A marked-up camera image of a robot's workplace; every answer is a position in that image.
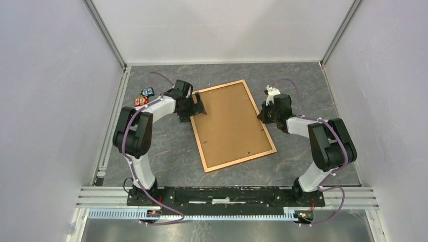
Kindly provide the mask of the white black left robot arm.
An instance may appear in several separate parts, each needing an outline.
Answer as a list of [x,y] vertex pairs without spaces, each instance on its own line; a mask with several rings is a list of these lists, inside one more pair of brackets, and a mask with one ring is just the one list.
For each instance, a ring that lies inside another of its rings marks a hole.
[[152,142],[153,124],[169,114],[176,114],[182,123],[198,114],[206,114],[200,93],[182,80],[155,100],[141,107],[125,106],[121,109],[113,135],[113,145],[127,159],[132,173],[133,186],[140,190],[139,199],[145,205],[158,201],[156,178],[153,175],[148,152]]

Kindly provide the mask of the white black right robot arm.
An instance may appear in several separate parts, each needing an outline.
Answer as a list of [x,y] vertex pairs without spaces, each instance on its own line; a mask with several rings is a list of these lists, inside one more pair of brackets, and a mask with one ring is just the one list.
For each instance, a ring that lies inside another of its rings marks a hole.
[[315,191],[323,192],[325,181],[357,158],[357,151],[344,121],[340,118],[310,118],[293,114],[286,94],[270,94],[257,116],[264,124],[275,124],[285,134],[309,140],[312,164],[293,184],[292,201],[306,205]]

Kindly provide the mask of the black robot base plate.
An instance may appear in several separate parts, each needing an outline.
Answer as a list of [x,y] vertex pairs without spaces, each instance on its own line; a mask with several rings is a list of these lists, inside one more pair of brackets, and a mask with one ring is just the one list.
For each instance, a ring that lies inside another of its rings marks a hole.
[[134,186],[128,190],[127,206],[151,207],[162,203],[167,215],[279,215],[284,208],[326,205],[322,192],[300,197],[290,187],[163,187],[147,196]]

